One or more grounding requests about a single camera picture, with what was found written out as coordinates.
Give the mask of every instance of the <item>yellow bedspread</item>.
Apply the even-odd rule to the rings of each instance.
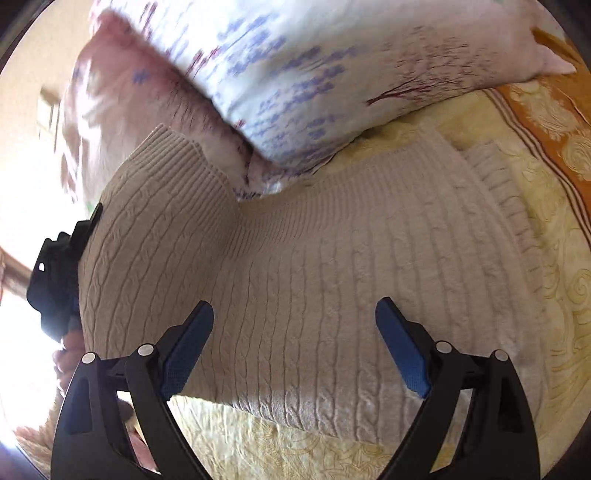
[[[535,422],[545,474],[591,410],[591,74],[566,43],[546,34],[538,40],[579,72],[470,93],[367,131],[309,181],[408,144],[420,125],[436,127],[460,151],[498,145],[544,255],[549,389]],[[375,479],[396,449],[321,437],[191,398],[173,399],[171,409],[217,479]],[[452,454],[442,451],[439,465]]]

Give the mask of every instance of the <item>cable knit sweater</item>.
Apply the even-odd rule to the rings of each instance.
[[[534,415],[539,408],[540,259],[494,147],[466,159],[430,132],[311,185],[237,203],[199,146],[161,127],[102,202],[79,276],[85,338],[103,358],[155,342],[204,299],[215,326],[185,394],[394,443],[420,400],[375,326],[376,302],[390,296],[435,340],[486,356],[505,349]]]

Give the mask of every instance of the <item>window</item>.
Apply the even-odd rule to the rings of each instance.
[[[51,354],[60,348],[41,331],[39,312],[5,291],[0,304],[0,415],[10,428],[45,423],[56,397]]]

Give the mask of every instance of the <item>metal rivet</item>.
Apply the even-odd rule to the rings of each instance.
[[[142,345],[138,348],[138,353],[140,356],[152,355],[153,351],[154,345],[150,345],[149,343],[146,343],[145,345]]]
[[[96,358],[96,355],[93,354],[92,352],[85,353],[84,356],[82,357],[82,363],[86,364],[86,365],[91,364],[92,362],[95,361],[95,358]]]
[[[447,342],[437,342],[436,347],[440,353],[451,353],[453,350],[452,345]]]
[[[497,350],[495,352],[495,357],[497,360],[501,362],[506,362],[507,360],[509,360],[509,355],[507,355],[507,352],[505,352],[504,350]]]

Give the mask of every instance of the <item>blue clamp pad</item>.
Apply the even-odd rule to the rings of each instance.
[[[426,361],[403,325],[406,320],[400,318],[402,314],[391,307],[390,301],[382,299],[376,305],[376,324],[406,386],[426,398],[431,391]]]
[[[201,302],[187,319],[188,326],[163,366],[160,394],[165,401],[183,391],[213,329],[213,308]]]

